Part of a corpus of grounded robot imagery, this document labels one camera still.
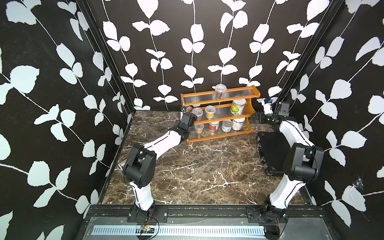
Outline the large white jar green label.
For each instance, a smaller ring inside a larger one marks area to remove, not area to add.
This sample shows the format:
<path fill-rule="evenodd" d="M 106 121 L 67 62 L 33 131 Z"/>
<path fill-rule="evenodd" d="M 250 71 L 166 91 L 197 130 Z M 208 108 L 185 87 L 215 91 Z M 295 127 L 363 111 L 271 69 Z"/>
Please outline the large white jar green label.
<path fill-rule="evenodd" d="M 242 115 L 246 103 L 246 99 L 233 100 L 230 109 L 231 113 L 236 116 Z"/>

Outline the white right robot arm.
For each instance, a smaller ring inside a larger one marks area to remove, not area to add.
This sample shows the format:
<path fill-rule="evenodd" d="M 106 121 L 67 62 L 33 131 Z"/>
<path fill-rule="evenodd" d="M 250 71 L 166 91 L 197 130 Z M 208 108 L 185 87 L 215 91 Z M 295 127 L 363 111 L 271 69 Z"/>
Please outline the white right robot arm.
<path fill-rule="evenodd" d="M 258 134 L 258 152 L 269 176 L 281 176 L 277 188 L 263 203 L 261 215 L 267 222 L 283 217 L 293 196 L 320 173 L 324 150 L 315 146 L 289 115 L 289 103 L 282 102 L 277 112 L 272 103 L 262 103 L 265 121 L 273 132 Z"/>

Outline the small seed jar orange label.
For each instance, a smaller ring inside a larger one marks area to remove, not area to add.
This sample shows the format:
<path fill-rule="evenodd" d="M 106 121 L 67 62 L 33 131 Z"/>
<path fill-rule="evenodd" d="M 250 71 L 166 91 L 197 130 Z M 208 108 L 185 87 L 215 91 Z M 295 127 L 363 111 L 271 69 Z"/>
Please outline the small seed jar orange label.
<path fill-rule="evenodd" d="M 204 124 L 195 125 L 195 132 L 197 134 L 201 134 L 204 130 Z"/>

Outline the clear seed jar orange contents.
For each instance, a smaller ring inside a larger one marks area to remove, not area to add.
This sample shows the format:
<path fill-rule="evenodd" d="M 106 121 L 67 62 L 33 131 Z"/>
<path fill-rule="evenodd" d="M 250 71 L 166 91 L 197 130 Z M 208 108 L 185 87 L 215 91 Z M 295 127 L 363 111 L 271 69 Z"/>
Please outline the clear seed jar orange contents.
<path fill-rule="evenodd" d="M 206 118 L 213 119 L 216 112 L 216 108 L 214 106 L 207 106 L 205 108 Z"/>

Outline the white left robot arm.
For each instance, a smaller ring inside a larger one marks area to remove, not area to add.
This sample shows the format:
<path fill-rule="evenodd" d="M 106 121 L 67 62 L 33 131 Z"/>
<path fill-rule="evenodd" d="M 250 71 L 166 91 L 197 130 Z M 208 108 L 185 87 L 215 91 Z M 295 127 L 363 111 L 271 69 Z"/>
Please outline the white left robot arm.
<path fill-rule="evenodd" d="M 163 136 L 144 145 L 132 146 L 123 167 L 123 174 L 134 191 L 135 206 L 141 214 L 147 217 L 154 214 L 155 200 L 152 197 L 150 183 L 155 175 L 158 158 L 187 140 L 196 120 L 195 114 L 185 112 L 181 120 L 169 128 Z"/>

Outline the clear seed jar purple label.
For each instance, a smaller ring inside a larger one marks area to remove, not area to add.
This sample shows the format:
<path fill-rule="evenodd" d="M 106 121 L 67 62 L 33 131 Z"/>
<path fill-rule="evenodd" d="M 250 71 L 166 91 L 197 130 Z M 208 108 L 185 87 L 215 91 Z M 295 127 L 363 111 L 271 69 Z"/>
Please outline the clear seed jar purple label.
<path fill-rule="evenodd" d="M 215 86 L 215 96 L 217 99 L 222 99 L 227 91 L 227 87 L 223 84 Z"/>

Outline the clear seed jar dark contents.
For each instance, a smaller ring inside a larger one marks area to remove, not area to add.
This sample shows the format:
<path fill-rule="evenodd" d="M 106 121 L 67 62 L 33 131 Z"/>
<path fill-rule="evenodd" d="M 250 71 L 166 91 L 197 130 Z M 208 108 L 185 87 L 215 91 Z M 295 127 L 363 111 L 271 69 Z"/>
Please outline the clear seed jar dark contents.
<path fill-rule="evenodd" d="M 192 113 L 193 113 L 194 115 L 196 115 L 196 117 L 197 117 L 196 122 L 201 121 L 202 116 L 203 116 L 203 110 L 202 110 L 201 108 L 194 108 L 194 109 L 192 110 Z"/>

